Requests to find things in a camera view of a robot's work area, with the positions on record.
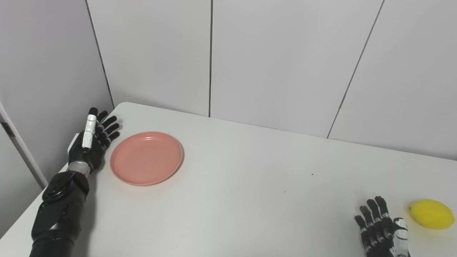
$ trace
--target wall seam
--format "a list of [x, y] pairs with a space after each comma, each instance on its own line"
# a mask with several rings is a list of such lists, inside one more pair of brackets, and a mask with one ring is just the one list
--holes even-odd
[[357, 68], [359, 66], [360, 60], [362, 59], [363, 53], [365, 52], [365, 48], [367, 47], [368, 41], [370, 40], [371, 34], [373, 32], [374, 26], [376, 25], [377, 19], [379, 17], [379, 14], [381, 13], [381, 10], [384, 6], [384, 2], [386, 0], [383, 0], [381, 3], [381, 6], [379, 7], [379, 10], [377, 11], [376, 18], [374, 19], [373, 25], [370, 29], [370, 32], [368, 34], [367, 40], [365, 41], [365, 44], [363, 45], [362, 52], [360, 53], [359, 59], [357, 60], [356, 67], [354, 68], [354, 71], [352, 72], [351, 79], [349, 80], [349, 83], [346, 87], [346, 91], [343, 95], [343, 98], [341, 99], [340, 106], [338, 106], [338, 110], [336, 111], [335, 118], [333, 119], [332, 125], [330, 127], [329, 133], [327, 134], [327, 138], [330, 137], [330, 133], [332, 132], [333, 126], [335, 125], [336, 118], [338, 117], [338, 114], [340, 113], [341, 107], [343, 106], [344, 100], [346, 99], [347, 92], [349, 90], [349, 87], [351, 86], [352, 80], [354, 79], [354, 75], [356, 74]]

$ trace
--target pink plate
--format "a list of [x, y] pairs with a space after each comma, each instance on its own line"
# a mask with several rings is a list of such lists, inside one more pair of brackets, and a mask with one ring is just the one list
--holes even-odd
[[181, 144], [162, 132], [143, 132], [122, 141], [111, 154], [111, 170], [125, 183], [149, 186], [176, 172], [182, 161]]

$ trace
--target black fingertip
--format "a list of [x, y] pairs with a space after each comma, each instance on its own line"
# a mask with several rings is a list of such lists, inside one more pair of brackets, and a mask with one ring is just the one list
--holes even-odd
[[377, 204], [376, 204], [375, 200], [368, 199], [367, 204], [368, 204], [368, 206], [370, 206], [370, 209], [377, 209]]
[[382, 197], [380, 197], [380, 196], [376, 196], [374, 199], [376, 200], [376, 203], [377, 203], [380, 207], [385, 207], [385, 206], [387, 206], [386, 200], [384, 200], [384, 198], [382, 198]]
[[362, 216], [357, 215], [354, 218], [355, 218], [357, 224], [359, 225], [360, 229], [363, 229], [363, 228], [367, 227], [367, 225], [366, 225], [365, 221], [363, 220]]
[[365, 205], [362, 205], [360, 206], [360, 211], [362, 212], [362, 214], [371, 214], [370, 211], [368, 210], [368, 207], [365, 206]]
[[119, 131], [116, 131], [114, 133], [112, 133], [108, 138], [113, 141], [114, 139], [118, 138], [119, 135], [121, 135], [121, 133], [119, 133]]
[[378, 204], [379, 209], [381, 210], [381, 214], [389, 213], [389, 211], [387, 210], [387, 203], [386, 203], [386, 200], [384, 200], [384, 198], [382, 198], [380, 196], [376, 196], [374, 199], [375, 199], [376, 203]]
[[97, 108], [95, 108], [95, 107], [90, 108], [89, 115], [97, 116], [97, 113], [98, 113], [98, 109]]
[[101, 122], [104, 118], [106, 118], [106, 116], [108, 116], [108, 112], [105, 110], [98, 114], [97, 121]]

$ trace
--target lemon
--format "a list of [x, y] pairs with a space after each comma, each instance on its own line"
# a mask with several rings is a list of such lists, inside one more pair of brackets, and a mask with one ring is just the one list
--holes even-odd
[[455, 221], [451, 209], [430, 199], [419, 200], [410, 205], [409, 214], [419, 224], [430, 229], [447, 229]]

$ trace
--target table surface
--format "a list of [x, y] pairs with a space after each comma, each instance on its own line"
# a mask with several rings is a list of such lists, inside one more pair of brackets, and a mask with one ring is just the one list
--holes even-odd
[[[408, 205], [431, 198], [457, 210], [457, 162], [261, 128], [133, 103], [112, 113], [122, 140], [160, 131], [182, 144], [178, 172], [154, 186], [89, 177], [74, 257], [363, 257], [354, 215], [384, 196], [409, 227], [413, 257], [455, 256], [457, 226], [429, 230]], [[28, 256], [37, 198], [0, 240], [2, 257]]]

